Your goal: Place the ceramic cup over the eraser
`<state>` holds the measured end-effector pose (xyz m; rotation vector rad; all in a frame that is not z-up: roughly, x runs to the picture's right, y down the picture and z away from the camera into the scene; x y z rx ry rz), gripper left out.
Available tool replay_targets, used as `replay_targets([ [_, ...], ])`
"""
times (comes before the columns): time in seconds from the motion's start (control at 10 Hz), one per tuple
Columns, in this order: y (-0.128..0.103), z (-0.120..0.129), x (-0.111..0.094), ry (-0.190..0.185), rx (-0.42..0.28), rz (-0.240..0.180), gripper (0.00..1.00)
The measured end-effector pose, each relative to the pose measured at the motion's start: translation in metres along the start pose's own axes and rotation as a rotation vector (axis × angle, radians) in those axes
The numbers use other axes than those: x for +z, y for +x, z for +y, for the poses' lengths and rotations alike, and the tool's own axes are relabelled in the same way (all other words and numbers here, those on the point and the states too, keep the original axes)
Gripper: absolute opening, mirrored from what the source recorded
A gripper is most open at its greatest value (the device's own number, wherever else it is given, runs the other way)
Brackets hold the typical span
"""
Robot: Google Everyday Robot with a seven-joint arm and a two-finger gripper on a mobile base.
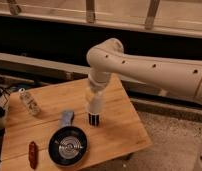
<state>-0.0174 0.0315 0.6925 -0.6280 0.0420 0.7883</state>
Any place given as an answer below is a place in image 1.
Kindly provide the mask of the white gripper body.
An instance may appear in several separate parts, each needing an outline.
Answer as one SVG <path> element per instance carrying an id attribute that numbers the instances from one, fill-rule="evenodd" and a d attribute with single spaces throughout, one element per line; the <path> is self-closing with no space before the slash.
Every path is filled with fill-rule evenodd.
<path id="1" fill-rule="evenodd" d="M 89 74 L 86 89 L 87 112 L 91 115 L 99 115 L 103 104 L 103 91 L 109 83 L 109 75 Z"/>

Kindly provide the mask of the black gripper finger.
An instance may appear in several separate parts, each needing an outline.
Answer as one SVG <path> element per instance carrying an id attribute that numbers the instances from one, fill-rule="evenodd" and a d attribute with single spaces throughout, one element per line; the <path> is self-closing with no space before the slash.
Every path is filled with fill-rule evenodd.
<path id="1" fill-rule="evenodd" d="M 89 113 L 88 116 L 89 116 L 89 124 L 94 126 L 94 124 L 95 124 L 94 115 Z"/>
<path id="2" fill-rule="evenodd" d="M 100 123 L 100 115 L 95 115 L 94 117 L 94 125 L 95 126 L 99 126 L 99 123 Z"/>

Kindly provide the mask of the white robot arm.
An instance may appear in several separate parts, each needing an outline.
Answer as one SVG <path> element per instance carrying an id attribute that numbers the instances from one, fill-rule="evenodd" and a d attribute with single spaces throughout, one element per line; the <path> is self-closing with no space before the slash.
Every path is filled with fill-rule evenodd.
<path id="1" fill-rule="evenodd" d="M 202 61 L 128 55 L 119 39 L 110 38 L 93 46 L 86 59 L 88 74 L 88 122 L 98 126 L 103 91 L 111 74 L 121 74 L 202 105 Z"/>

